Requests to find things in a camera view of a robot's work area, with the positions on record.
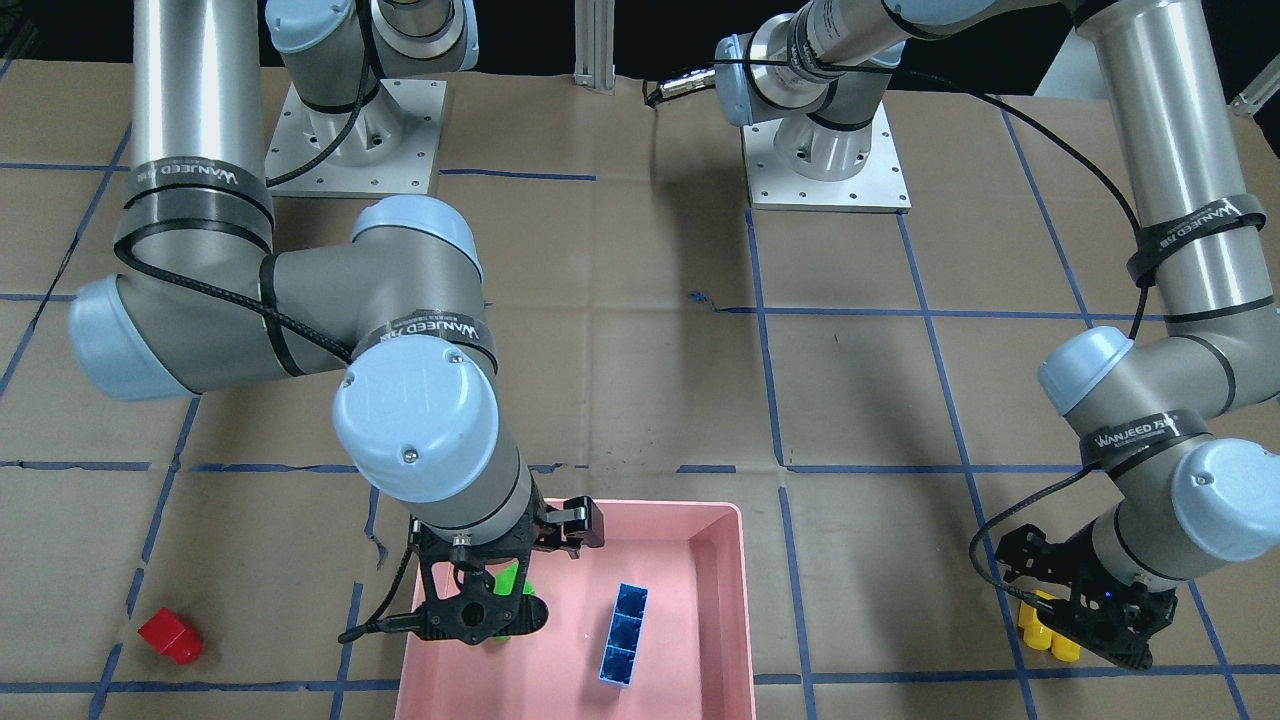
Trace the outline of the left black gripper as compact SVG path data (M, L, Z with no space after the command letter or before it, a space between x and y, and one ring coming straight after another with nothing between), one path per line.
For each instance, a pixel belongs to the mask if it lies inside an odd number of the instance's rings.
M996 559L1009 566L1006 582L1033 577L1069 588L1069 597L1047 600L1037 610L1047 628L1119 667L1152 666L1149 639L1172 624L1176 591L1153 592L1112 577L1093 548L1092 527L1051 543L1038 527L1025 524L1000 541Z

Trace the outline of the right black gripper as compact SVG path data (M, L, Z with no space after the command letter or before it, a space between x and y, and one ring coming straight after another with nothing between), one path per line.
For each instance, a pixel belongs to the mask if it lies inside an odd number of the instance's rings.
M442 539L412 520L410 548L419 560L424 598L408 614L408 632L422 641L471 646L494 635L532 634L547 624L549 610L535 594L522 594L531 553L558 550L576 559L581 550L604 543L604 512L589 496L554 506L534 495L517 521L484 544ZM494 594L495 574L513 561L521 566L513 593Z

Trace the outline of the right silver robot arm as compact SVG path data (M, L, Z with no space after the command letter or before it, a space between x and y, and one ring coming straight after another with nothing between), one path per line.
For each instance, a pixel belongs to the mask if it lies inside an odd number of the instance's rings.
M524 592L536 551L604 543L588 497L543 498L500 414L483 266L466 220L422 193L364 209L347 245L273 250L261 136L259 17L308 114L344 164L403 145L384 90L401 74L474 64L465 1L137 1L134 160L113 245L127 273L82 287L70 346L122 401L196 398L342 372L332 421L356 469L410 511L406 559L422 602L340 635L410 632L479 644L548 621Z

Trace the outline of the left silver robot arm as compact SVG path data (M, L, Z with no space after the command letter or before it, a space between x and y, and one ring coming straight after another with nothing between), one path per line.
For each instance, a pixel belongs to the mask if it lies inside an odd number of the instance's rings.
M870 113L908 40L941 40L997 15L1066 8L1092 44L1132 184L1115 183L1134 234L1126 273L1139 301L1129 333L1102 325L1057 347L1038 380L1079 439L1082 470L988 520L975 570L1041 621L1108 662L1151 667L1176 588L1277 548L1277 454L1215 437L1208 421L1277 398L1277 305L1262 202L1245 187L1201 1L808 1L722 38L714 86L730 123L808 117L818 137L870 132ZM1167 337L1137 343L1156 288ZM1101 470L1123 498L1069 539L1027 524L1000 538L1005 573L974 559L989 529ZM1012 583L1068 588L1044 600Z

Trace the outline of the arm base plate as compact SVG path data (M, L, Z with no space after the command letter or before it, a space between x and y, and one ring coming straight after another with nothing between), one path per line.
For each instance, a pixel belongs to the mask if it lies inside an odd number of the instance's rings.
M429 195L436 172L448 85L385 79L344 141L307 173L270 188L275 197L378 199ZM268 145L265 169L284 176L314 160L339 133L346 114L306 106L289 88Z
M913 208L884 105L835 131L809 117L746 126L742 158L756 210L905 213Z

